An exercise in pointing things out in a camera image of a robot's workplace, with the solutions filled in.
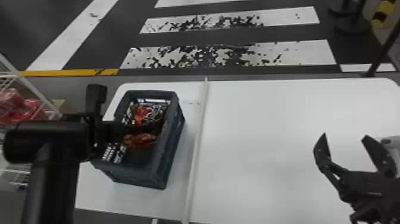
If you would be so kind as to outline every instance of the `black and yellow stand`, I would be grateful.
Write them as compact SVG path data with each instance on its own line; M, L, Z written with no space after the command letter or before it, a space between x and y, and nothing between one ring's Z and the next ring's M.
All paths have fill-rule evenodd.
M356 3L353 0L331 0L329 2L329 13L335 16L351 15L356 10Z
M337 18L335 28L346 35L359 35L371 31L371 23L363 16L363 8L367 0L360 0L356 11L349 17Z

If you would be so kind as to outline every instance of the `red snack bag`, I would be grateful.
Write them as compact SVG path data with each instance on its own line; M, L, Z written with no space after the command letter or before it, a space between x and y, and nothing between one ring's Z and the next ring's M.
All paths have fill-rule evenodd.
M20 96L16 89L7 89L0 93L0 107L13 113L14 110L24 104L24 99Z
M22 107L16 110L16 113L11 116L12 122L21 120L47 120L47 116L43 110L39 110L40 101L36 99L25 99Z

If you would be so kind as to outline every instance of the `wire shelf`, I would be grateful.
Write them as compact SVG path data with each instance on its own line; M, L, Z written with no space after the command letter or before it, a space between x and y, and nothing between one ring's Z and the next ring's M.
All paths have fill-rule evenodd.
M27 120L53 120L61 117L60 111L45 98L19 71L0 54L0 93L7 90L14 82L24 85L36 97L37 106ZM2 156L2 142L5 125L0 125L0 190L18 191L28 185L31 164L9 164Z

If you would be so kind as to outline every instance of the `white painted stripe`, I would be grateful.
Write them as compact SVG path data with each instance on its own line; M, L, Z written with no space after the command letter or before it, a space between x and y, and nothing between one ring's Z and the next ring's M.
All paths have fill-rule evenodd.
M336 64L327 40L131 48L121 69Z
M155 7L161 8L161 7L180 6L180 5L199 5L199 4L236 2L236 1L250 1L250 0L158 0Z
M319 24L314 7L149 18L140 33Z
M371 64L341 64L342 72L368 71ZM377 71L396 71L392 63L381 63Z
M93 0L27 70L62 69L118 0Z

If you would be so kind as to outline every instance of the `dark floor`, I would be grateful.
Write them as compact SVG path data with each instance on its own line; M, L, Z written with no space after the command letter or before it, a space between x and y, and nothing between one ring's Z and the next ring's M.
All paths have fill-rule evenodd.
M372 33L344 36L335 31L334 18L328 15L327 0L236 1L208 5L154 8L157 0L119 0L101 20L91 35L75 52L64 69L119 68L127 51L135 46L205 45L212 43L282 42L327 39L338 64L371 63L380 51ZM67 27L90 0L73 0L63 4L39 3L21 5L19 1L0 2L0 51L7 54L19 69L27 66ZM145 20L151 17L223 13L229 11L266 10L314 6L321 24L264 28L207 30L197 32L140 35ZM128 75L166 74L272 74L272 73L337 73L335 66L266 66L198 69L134 69L121 71Z

